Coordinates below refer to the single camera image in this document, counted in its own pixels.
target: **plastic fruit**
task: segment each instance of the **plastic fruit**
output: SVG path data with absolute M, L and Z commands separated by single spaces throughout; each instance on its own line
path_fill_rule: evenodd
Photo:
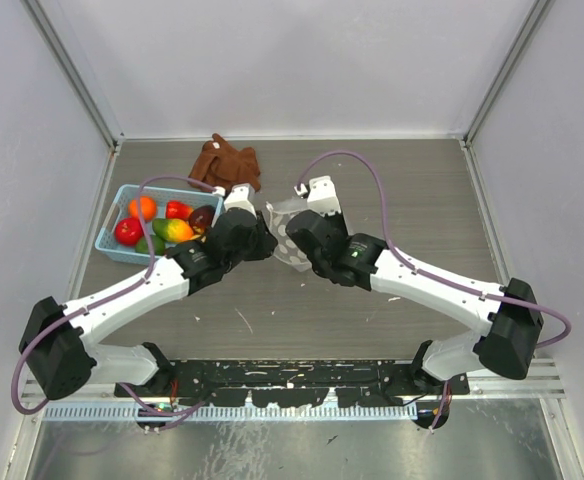
M 138 204 L 136 198 L 128 203 L 128 212 L 130 216 L 134 218 L 139 218 L 139 213 L 137 211 Z M 156 202 L 150 197 L 141 197 L 141 213 L 146 222 L 149 222 L 154 217 L 156 217 Z
M 152 245 L 154 246 L 154 254 L 155 255 L 163 255 L 165 253 L 165 242 L 160 237 L 156 235 L 150 235 L 152 239 Z M 150 249 L 148 248 L 148 241 L 145 237 L 141 237 L 141 240 L 136 242 L 136 246 L 134 247 L 134 251 L 136 253 L 145 253 L 148 255 L 150 253 Z
M 143 230 L 141 229 L 141 222 L 138 218 L 124 218 L 114 228 L 114 238 L 121 245 L 133 247 L 142 236 Z
M 190 214 L 188 223 L 196 233 L 203 233 L 212 226 L 216 210 L 210 205 L 197 208 Z
M 155 218 L 152 230 L 166 242 L 181 243 L 192 238 L 194 232 L 185 220 L 179 218 Z
M 165 218 L 180 218 L 181 220 L 188 220 L 193 208 L 185 203 L 177 200 L 170 200 L 165 206 Z

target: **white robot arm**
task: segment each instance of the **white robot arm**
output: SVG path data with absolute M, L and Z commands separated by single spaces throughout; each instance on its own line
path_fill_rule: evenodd
M 314 272 L 344 286 L 398 295 L 444 313 L 469 328 L 444 341 L 424 342 L 413 362 L 415 381 L 424 390 L 455 375 L 488 368 L 504 377 L 522 379 L 543 320 L 538 312 L 490 298 L 512 296 L 536 303 L 528 284 L 513 279 L 506 287 L 481 282 L 428 265 L 366 234 L 349 235 L 330 177 L 297 188 L 308 210 L 287 225 L 288 236 L 307 255 Z M 406 265 L 399 257 L 407 259 Z M 419 272 L 482 292 L 476 296 L 450 288 Z
M 32 351 L 28 366 L 46 397 L 58 400 L 88 383 L 130 383 L 161 392 L 173 377 L 172 366 L 150 343 L 135 347 L 102 345 L 108 335 L 165 303 L 181 300 L 219 282 L 241 261 L 272 255 L 276 239 L 252 205 L 250 185 L 233 188 L 225 212 L 205 240 L 183 242 L 147 270 L 87 297 L 59 305 L 48 297 L 38 302 L 19 345 L 21 352 L 51 323 L 69 312 L 85 313 L 49 334 Z M 106 300 L 146 279 L 133 292 Z

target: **gray floor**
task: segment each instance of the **gray floor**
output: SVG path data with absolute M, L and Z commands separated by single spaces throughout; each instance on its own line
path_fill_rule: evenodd
M 106 207 L 119 186 L 158 174 L 187 175 L 202 142 L 127 142 L 114 168 Z M 240 142 L 235 144 L 247 146 Z M 280 201 L 316 155 L 347 148 L 366 155 L 388 192 L 391 231 L 404 251 L 459 274 L 496 275 L 459 144 L 453 140 L 254 141 L 263 189 L 257 203 Z M 355 231 L 380 235 L 371 176 L 346 157 L 328 159 L 312 176 L 329 174 Z M 183 187 L 175 182 L 159 186 Z M 139 270 L 93 251 L 82 295 Z M 276 259 L 243 264 L 221 284 L 156 309 L 106 343 L 158 344 L 169 358 L 411 358 L 427 339 L 463 327 L 407 300 L 336 287 Z M 249 322 L 252 332 L 239 312 Z

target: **brown cloth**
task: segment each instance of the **brown cloth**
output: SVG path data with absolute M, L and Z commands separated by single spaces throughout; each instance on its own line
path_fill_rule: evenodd
M 194 162 L 190 178 L 223 187 L 228 192 L 234 185 L 249 183 L 255 191 L 261 190 L 259 163 L 252 147 L 238 151 L 215 133 L 203 144 L 201 155 Z

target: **white cable tray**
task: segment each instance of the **white cable tray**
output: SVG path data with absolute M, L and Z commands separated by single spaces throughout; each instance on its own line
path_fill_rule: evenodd
M 66 403 L 59 402 L 45 409 L 43 421 L 51 422 L 121 422 L 137 421 L 138 407 L 135 403 Z M 268 406 L 202 407 L 189 422 L 225 421 L 330 421 L 330 420 L 414 420 L 417 418 L 416 404 L 407 407 L 350 407 L 339 408 L 324 404 L 311 408 L 279 408 Z M 142 417 L 142 421 L 160 421 L 163 417 Z

